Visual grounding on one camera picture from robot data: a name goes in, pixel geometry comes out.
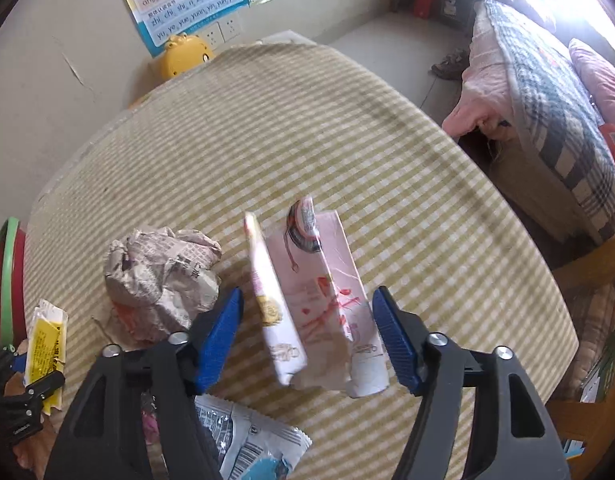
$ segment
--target blue gripper pad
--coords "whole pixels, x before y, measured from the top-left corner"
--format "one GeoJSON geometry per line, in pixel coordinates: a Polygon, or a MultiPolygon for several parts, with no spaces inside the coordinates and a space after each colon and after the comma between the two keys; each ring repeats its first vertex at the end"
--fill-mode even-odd
{"type": "Polygon", "coordinates": [[[219,296],[212,310],[196,316],[190,333],[194,346],[199,345],[194,380],[198,393],[205,393],[218,381],[241,319],[242,292],[238,287],[229,292],[224,303],[219,296]]]}
{"type": "Polygon", "coordinates": [[[419,356],[398,320],[395,312],[398,305],[385,287],[381,286],[375,290],[372,310],[398,382],[407,387],[411,394],[418,394],[422,385],[416,371],[419,356]]]}

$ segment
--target table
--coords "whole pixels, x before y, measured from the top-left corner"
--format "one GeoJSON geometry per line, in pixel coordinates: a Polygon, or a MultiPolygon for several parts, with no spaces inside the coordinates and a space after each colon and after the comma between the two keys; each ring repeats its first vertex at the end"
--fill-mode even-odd
{"type": "MultiPolygon", "coordinates": [[[[197,228],[223,247],[223,285],[246,297],[212,392],[312,437],[296,480],[390,478],[418,406],[393,371],[386,391],[363,399],[297,391],[276,383],[264,348],[242,219],[249,210],[269,226],[308,193],[317,209],[339,212],[369,294],[387,285],[463,347],[510,346],[548,398],[577,339],[552,275],[494,186],[418,108],[345,56],[266,44],[229,49],[153,91],[34,206],[26,315],[45,298],[70,316],[64,402],[106,343],[91,315],[109,301],[109,241],[140,225],[197,228]]],[[[467,391],[448,478],[462,472],[472,406],[467,391]]]]}

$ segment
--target yellow toy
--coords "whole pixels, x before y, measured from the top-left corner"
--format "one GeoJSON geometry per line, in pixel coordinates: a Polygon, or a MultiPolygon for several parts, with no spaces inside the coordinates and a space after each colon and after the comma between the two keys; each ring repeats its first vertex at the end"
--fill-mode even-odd
{"type": "Polygon", "coordinates": [[[214,58],[212,49],[198,36],[170,36],[161,59],[161,75],[167,81],[214,58]]]}

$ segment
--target pink pillow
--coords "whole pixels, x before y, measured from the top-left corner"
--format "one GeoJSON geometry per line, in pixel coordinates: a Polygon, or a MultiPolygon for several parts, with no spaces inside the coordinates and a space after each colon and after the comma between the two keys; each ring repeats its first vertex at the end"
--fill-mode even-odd
{"type": "Polygon", "coordinates": [[[606,123],[615,124],[615,68],[588,45],[570,41],[570,57],[606,123]]]}

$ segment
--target crumpled newspaper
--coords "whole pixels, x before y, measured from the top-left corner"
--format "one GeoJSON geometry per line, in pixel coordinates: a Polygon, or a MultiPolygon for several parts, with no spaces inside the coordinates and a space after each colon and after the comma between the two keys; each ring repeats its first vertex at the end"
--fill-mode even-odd
{"type": "Polygon", "coordinates": [[[210,269],[221,256],[219,243],[196,230],[135,229],[112,241],[105,284],[125,329],[147,342],[187,330],[214,306],[220,279],[210,269]]]}

